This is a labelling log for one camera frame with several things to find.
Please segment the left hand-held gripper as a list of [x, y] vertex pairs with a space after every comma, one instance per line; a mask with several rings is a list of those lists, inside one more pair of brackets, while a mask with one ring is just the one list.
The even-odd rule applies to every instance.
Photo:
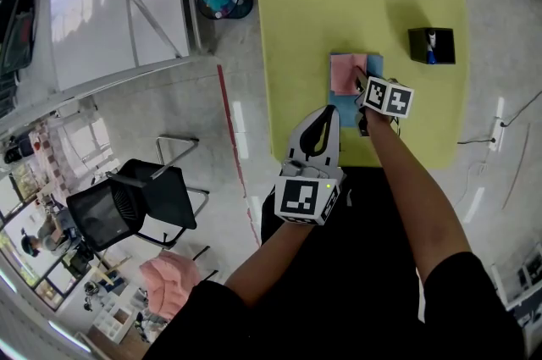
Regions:
[[[325, 225], [345, 178], [337, 167], [339, 153], [336, 107], [311, 112], [290, 134], [287, 159], [274, 186], [274, 213], [289, 223]], [[320, 164], [295, 159], [317, 159]]]

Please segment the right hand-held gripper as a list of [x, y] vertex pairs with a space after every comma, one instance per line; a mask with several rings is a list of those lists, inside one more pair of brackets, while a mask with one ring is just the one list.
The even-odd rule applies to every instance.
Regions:
[[375, 76], [366, 76], [362, 68], [354, 67], [355, 85], [359, 95], [355, 100], [357, 115], [355, 123], [361, 137], [369, 136], [366, 112], [373, 110], [386, 116], [395, 133], [401, 135], [400, 119], [406, 119], [410, 113], [414, 90], [401, 85], [395, 79], [385, 80]]

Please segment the pink cloth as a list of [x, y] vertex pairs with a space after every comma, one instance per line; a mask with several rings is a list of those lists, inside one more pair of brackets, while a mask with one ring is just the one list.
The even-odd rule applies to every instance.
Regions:
[[357, 69], [365, 73], [368, 55], [363, 53], [332, 53], [329, 58], [330, 90], [335, 95], [356, 95], [358, 93], [356, 86]]

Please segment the blue cloth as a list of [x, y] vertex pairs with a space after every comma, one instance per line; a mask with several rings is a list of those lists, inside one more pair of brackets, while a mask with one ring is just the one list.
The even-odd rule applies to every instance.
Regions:
[[[367, 54], [367, 67], [365, 71], [366, 76], [381, 77], [383, 75], [384, 59], [378, 54]], [[340, 127], [341, 128], [356, 128], [355, 118], [357, 115], [357, 106], [355, 100], [359, 92], [353, 96], [341, 96], [335, 95], [330, 90], [330, 59], [329, 59], [329, 101], [328, 104], [332, 104], [336, 107], [340, 115]]]

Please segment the person's right forearm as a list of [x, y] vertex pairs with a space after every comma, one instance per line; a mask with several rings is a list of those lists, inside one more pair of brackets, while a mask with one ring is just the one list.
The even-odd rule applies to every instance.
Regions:
[[392, 130], [389, 119], [371, 109], [366, 115], [371, 142], [425, 281], [441, 262], [471, 248], [445, 193]]

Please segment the person's left forearm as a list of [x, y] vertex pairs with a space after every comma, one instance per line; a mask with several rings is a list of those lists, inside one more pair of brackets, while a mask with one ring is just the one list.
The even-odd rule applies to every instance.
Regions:
[[289, 268], [313, 225], [285, 222], [226, 280], [248, 307], [253, 307], [280, 280]]

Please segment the black pen holder box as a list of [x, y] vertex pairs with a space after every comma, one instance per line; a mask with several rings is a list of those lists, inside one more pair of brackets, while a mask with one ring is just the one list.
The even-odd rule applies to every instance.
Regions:
[[413, 61], [427, 64], [427, 37], [426, 30], [433, 28], [436, 31], [436, 47], [434, 54], [436, 64], [455, 64], [455, 43], [453, 29], [422, 27], [408, 30], [409, 52]]

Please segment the red floor tape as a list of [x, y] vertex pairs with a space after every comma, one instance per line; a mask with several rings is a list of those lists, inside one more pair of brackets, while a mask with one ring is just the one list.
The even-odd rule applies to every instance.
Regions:
[[245, 184], [243, 173], [242, 173], [241, 161], [240, 161], [240, 157], [239, 157], [238, 146], [237, 146], [234, 126], [233, 126], [233, 122], [232, 122], [232, 115], [231, 115], [231, 111], [230, 111], [230, 103], [229, 103], [228, 93], [227, 93], [225, 80], [224, 80], [224, 72], [223, 72], [223, 68], [222, 68], [221, 64], [217, 64], [217, 73], [218, 73], [218, 81], [219, 81], [219, 86], [220, 86], [221, 97], [222, 97], [223, 105], [224, 105], [224, 114], [225, 114], [225, 118], [226, 118], [227, 125], [228, 125], [230, 143], [231, 143], [231, 146], [232, 146], [232, 151], [233, 151], [234, 160], [235, 160], [236, 173], [237, 173], [238, 180], [239, 180], [239, 182], [241, 184], [243, 199], [244, 199], [244, 202], [246, 204], [246, 216], [247, 216], [247, 218], [249, 220], [254, 240], [255, 240], [257, 246], [261, 246], [261, 241], [260, 241], [260, 239], [258, 237], [256, 225], [255, 225], [254, 219], [252, 217], [250, 204], [249, 204], [249, 202], [247, 200], [246, 184]]

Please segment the white power strip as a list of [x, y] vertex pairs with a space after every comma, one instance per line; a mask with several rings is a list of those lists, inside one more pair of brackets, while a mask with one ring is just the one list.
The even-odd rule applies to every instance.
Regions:
[[491, 132], [491, 137], [489, 139], [488, 148], [491, 152], [499, 152], [501, 149], [501, 142], [503, 138], [503, 133], [506, 128], [506, 123], [503, 118], [500, 116], [495, 117], [493, 123], [493, 129]]

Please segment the black mesh chair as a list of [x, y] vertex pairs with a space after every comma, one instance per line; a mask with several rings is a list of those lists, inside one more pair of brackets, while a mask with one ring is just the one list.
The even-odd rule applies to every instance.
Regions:
[[[72, 219], [90, 248], [101, 252], [130, 237], [171, 249], [187, 231], [197, 227], [196, 216], [207, 205], [209, 192], [189, 187], [175, 164], [197, 148], [195, 137], [161, 135], [156, 138], [157, 163], [132, 158], [116, 173], [67, 198]], [[180, 229], [172, 239], [142, 233], [146, 218]]]

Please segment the person's black shirt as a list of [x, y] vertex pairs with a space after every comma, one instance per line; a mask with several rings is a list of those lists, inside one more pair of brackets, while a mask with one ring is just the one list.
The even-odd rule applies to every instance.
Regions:
[[203, 281], [143, 360], [524, 360], [523, 332], [474, 254], [420, 284], [384, 172], [349, 168], [344, 186], [255, 306]]

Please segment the pink jacket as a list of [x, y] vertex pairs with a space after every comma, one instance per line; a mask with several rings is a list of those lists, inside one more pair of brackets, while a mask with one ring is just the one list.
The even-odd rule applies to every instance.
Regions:
[[145, 282], [151, 313], [171, 320], [186, 304], [192, 289], [202, 280], [196, 263], [162, 250], [139, 267]]

